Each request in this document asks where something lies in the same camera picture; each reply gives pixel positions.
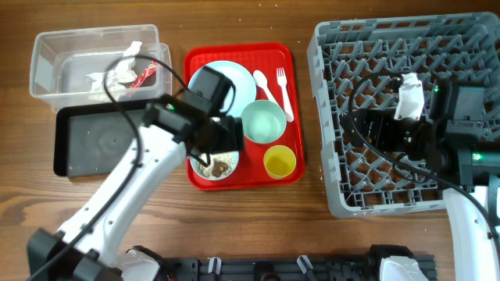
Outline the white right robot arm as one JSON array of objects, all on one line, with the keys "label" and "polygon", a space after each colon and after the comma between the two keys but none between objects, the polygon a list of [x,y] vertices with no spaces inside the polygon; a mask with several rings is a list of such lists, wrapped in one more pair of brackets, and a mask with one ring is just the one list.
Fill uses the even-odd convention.
[{"label": "white right robot arm", "polygon": [[418,88],[391,74],[399,87],[393,111],[354,109],[345,117],[356,146],[371,151],[442,189],[452,227],[458,280],[499,278],[499,145],[483,142],[481,109],[485,87],[437,79],[426,119],[411,107]]}]

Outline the mint green bowl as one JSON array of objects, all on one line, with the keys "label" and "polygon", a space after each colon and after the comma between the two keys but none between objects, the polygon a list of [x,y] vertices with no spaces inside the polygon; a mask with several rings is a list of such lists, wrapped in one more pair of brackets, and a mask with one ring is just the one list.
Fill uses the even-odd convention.
[{"label": "mint green bowl", "polygon": [[241,121],[244,135],[257,144],[277,141],[288,123],[283,109],[268,100],[257,100],[247,105],[241,114]]}]

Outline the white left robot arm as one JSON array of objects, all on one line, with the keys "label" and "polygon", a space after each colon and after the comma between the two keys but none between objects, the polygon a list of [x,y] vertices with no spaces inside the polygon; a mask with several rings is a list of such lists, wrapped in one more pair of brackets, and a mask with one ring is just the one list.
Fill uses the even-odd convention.
[{"label": "white left robot arm", "polygon": [[187,92],[147,104],[134,139],[92,198],[54,234],[38,230],[27,245],[32,280],[159,280],[162,259],[149,250],[118,254],[138,213],[187,157],[240,151],[241,119]]}]

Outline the red snack wrapper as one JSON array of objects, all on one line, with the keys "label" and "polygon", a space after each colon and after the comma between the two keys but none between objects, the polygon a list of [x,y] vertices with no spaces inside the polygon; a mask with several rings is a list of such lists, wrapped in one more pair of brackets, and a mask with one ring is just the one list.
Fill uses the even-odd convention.
[{"label": "red snack wrapper", "polygon": [[150,62],[146,69],[136,78],[136,80],[130,85],[130,88],[140,87],[150,76],[155,74],[157,70],[157,62]]}]

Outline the yellow plastic cup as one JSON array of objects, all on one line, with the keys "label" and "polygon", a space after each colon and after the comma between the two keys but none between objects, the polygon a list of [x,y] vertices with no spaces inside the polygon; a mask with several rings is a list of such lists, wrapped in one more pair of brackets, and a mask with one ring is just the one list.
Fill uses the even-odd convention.
[{"label": "yellow plastic cup", "polygon": [[289,147],[274,145],[264,154],[263,164],[271,178],[280,180],[294,172],[297,159],[295,153]]}]

